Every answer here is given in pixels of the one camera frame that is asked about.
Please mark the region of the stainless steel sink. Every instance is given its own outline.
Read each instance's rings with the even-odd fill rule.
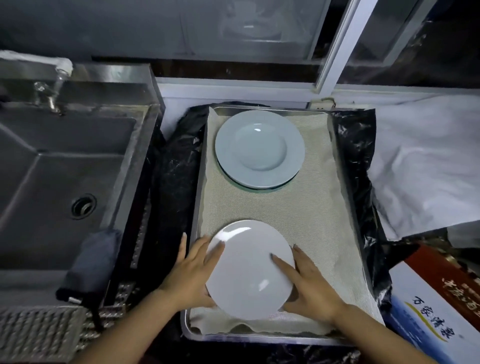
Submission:
[[[124,230],[164,111],[148,65],[74,65],[61,115],[34,104],[33,84],[55,79],[52,66],[0,61],[0,305],[29,275],[61,278],[87,234]]]

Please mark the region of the sink drain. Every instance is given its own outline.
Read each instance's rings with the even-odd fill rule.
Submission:
[[[84,194],[72,204],[72,218],[80,220],[89,216],[96,207],[96,198],[92,194]]]

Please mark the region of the person's left hand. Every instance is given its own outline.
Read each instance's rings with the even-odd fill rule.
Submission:
[[[225,244],[220,242],[206,257],[209,243],[208,236],[198,239],[190,248],[188,256],[185,257],[187,235],[185,233],[182,235],[177,261],[172,271],[158,287],[174,301],[177,311],[192,307],[215,306],[215,302],[208,295],[205,284],[220,259]]]

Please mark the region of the faucet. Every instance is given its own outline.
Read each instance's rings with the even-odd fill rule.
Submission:
[[[51,112],[60,114],[60,109],[57,107],[57,98],[63,83],[70,78],[73,72],[72,61],[68,58],[53,58],[36,56],[33,54],[17,53],[10,50],[0,50],[0,59],[9,61],[29,61],[39,62],[44,64],[51,64],[55,66],[57,77],[53,87],[49,87],[45,82],[37,81],[34,83],[35,90],[35,104],[40,105],[40,95],[47,96],[48,108]]]

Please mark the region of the forearm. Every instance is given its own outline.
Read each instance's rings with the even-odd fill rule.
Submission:
[[[105,331],[72,363],[138,363],[150,343],[175,313],[175,305],[169,296],[162,291],[154,291],[113,328]]]
[[[436,363],[356,306],[347,305],[334,325],[375,364]]]

